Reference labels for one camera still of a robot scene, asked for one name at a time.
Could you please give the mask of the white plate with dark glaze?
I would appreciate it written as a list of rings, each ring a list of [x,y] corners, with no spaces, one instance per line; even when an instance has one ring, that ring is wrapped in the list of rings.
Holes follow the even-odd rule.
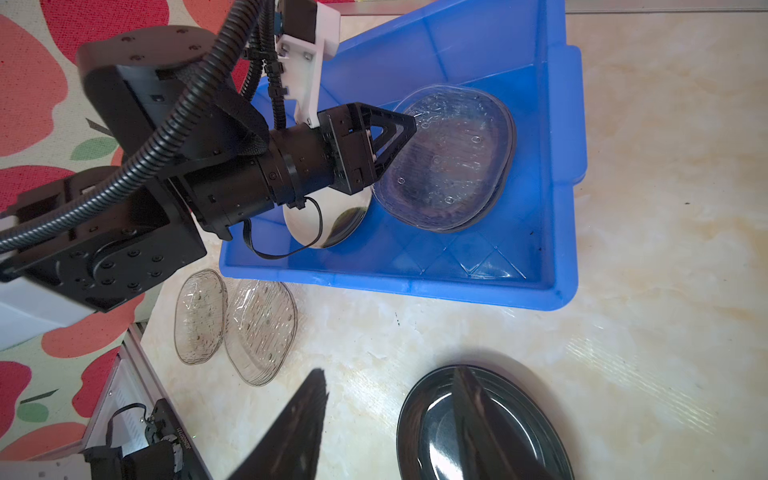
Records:
[[[299,244],[313,249],[333,247],[346,240],[364,220],[373,198],[366,187],[347,195],[330,187],[310,195],[318,208],[305,201],[303,209],[283,207],[285,224]]]

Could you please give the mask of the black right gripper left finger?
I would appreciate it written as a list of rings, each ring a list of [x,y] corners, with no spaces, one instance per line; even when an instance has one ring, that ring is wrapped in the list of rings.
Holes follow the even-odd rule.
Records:
[[[316,478],[328,401],[324,371],[310,371],[232,479]]]

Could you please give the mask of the clear textured glass plate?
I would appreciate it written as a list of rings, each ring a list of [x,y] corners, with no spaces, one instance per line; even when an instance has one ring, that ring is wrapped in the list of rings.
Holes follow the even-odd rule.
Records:
[[[373,188],[397,220],[436,233],[479,222],[498,201],[513,163],[517,130],[496,97],[450,85],[424,87],[396,107],[416,133]]]

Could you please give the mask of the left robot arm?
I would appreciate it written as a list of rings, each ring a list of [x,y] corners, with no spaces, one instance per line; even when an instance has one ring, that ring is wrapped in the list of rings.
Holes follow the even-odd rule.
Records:
[[[277,206],[374,185],[415,135],[412,116],[318,108],[339,13],[236,1],[218,33],[153,26],[81,46],[84,92],[122,148],[117,167],[21,194],[1,216],[1,345],[106,313]]]

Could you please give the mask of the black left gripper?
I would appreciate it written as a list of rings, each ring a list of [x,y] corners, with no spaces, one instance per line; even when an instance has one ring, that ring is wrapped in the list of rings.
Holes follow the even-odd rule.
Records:
[[[330,187],[347,195],[378,182],[417,131],[413,116],[363,103],[321,111],[318,120],[332,159]]]

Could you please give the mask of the smoky glass plate under arm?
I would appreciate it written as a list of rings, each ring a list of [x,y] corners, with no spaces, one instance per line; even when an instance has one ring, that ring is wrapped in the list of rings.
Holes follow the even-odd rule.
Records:
[[[298,329],[294,297],[282,282],[242,279],[229,299],[224,345],[240,378],[255,387],[272,381]]]

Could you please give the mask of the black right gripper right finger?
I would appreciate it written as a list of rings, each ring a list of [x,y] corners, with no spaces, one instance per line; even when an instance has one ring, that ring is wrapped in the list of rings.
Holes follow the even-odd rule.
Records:
[[[453,368],[451,399],[465,479],[559,479],[561,440],[533,399],[485,368]]]

